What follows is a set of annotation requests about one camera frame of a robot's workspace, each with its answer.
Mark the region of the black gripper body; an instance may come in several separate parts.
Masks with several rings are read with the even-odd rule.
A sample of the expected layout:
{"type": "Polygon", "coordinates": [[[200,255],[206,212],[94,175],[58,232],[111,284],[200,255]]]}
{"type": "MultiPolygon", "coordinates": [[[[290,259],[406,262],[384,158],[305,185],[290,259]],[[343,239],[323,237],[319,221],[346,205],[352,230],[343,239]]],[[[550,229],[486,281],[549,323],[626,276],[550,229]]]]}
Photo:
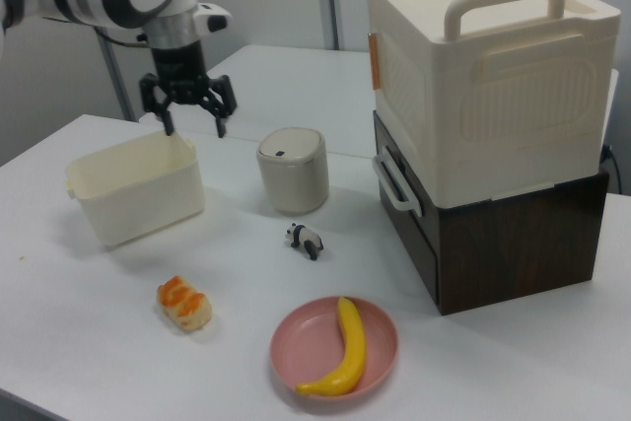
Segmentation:
{"type": "Polygon", "coordinates": [[[145,97],[160,88],[179,105],[200,105],[208,97],[209,80],[201,42],[176,48],[151,48],[156,75],[145,76],[145,97]]]}

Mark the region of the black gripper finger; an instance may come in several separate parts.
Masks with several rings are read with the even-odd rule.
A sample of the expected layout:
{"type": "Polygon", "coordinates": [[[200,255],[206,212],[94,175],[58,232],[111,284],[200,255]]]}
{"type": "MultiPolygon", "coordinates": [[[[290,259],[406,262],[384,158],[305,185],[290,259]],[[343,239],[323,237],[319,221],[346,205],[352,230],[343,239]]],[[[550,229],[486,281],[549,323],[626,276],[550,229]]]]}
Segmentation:
{"type": "Polygon", "coordinates": [[[202,93],[200,105],[215,117],[218,137],[223,138],[227,132],[226,121],[238,106],[231,79],[227,75],[206,78],[202,93]]]}
{"type": "Polygon", "coordinates": [[[164,126],[164,130],[167,136],[172,136],[175,132],[172,116],[169,111],[171,99],[165,97],[159,101],[156,97],[155,90],[160,88],[159,78],[152,74],[145,74],[139,81],[140,96],[142,101],[143,110],[145,112],[153,113],[164,126]]]}

